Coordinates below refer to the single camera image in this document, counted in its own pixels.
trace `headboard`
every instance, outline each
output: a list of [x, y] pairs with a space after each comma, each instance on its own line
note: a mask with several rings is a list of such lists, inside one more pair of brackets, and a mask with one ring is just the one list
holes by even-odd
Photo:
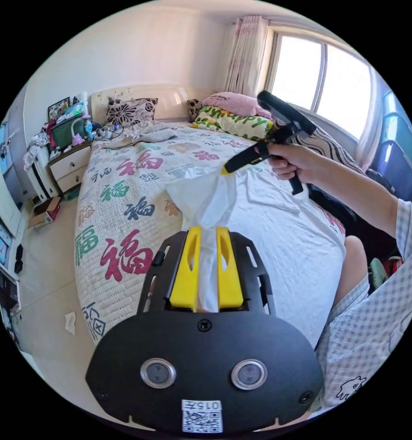
[[210, 88], [185, 87], [178, 84], [136, 84], [130, 87], [118, 87], [93, 93], [90, 97], [91, 116], [100, 124], [106, 121], [108, 98], [122, 100], [135, 98], [158, 98], [155, 120], [188, 119], [187, 99], [203, 100], [215, 93]]

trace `floor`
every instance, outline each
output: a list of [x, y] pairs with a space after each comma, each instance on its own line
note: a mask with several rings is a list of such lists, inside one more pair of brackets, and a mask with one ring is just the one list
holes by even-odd
[[[74, 275], [77, 198], [61, 202], [55, 221], [26, 231], [20, 273], [22, 309], [12, 320], [21, 349], [33, 356], [46, 382], [75, 405], [108, 420], [84, 376], [95, 349], [80, 312]], [[74, 335], [65, 315], [75, 312]]]

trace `knee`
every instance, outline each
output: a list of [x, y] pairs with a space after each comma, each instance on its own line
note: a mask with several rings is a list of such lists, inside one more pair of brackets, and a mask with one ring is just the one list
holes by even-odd
[[362, 241], [354, 235], [345, 238], [345, 264], [355, 268], [363, 277], [368, 273], [367, 255]]

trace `drawer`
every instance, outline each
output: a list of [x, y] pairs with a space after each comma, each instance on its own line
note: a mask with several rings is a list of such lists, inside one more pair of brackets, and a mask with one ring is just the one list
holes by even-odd
[[51, 165], [50, 169], [56, 181], [66, 176], [67, 174], [88, 165], [90, 155], [90, 146], [87, 146], [76, 151], [75, 153], [71, 153], [68, 156], [65, 156], [63, 159]]
[[70, 174], [67, 174], [66, 176], [62, 177], [61, 179], [57, 180], [57, 184], [59, 188], [64, 193], [65, 191], [68, 191], [70, 188], [73, 188], [76, 185], [79, 185], [82, 183], [82, 179], [85, 174], [85, 170], [87, 169], [86, 166], [83, 166], [79, 168], [76, 171], [71, 172]]

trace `screw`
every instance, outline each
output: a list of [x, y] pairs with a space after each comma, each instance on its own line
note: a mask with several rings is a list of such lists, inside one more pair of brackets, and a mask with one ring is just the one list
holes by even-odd
[[108, 393], [105, 393], [105, 391], [99, 391], [97, 393], [97, 396], [100, 400], [107, 400], [108, 399]]
[[200, 319], [200, 321], [198, 321], [197, 323], [197, 328], [200, 331], [209, 331], [212, 327], [212, 324], [209, 320], [207, 319]]
[[311, 391], [307, 391], [299, 398], [299, 403], [306, 405], [312, 397], [313, 393]]

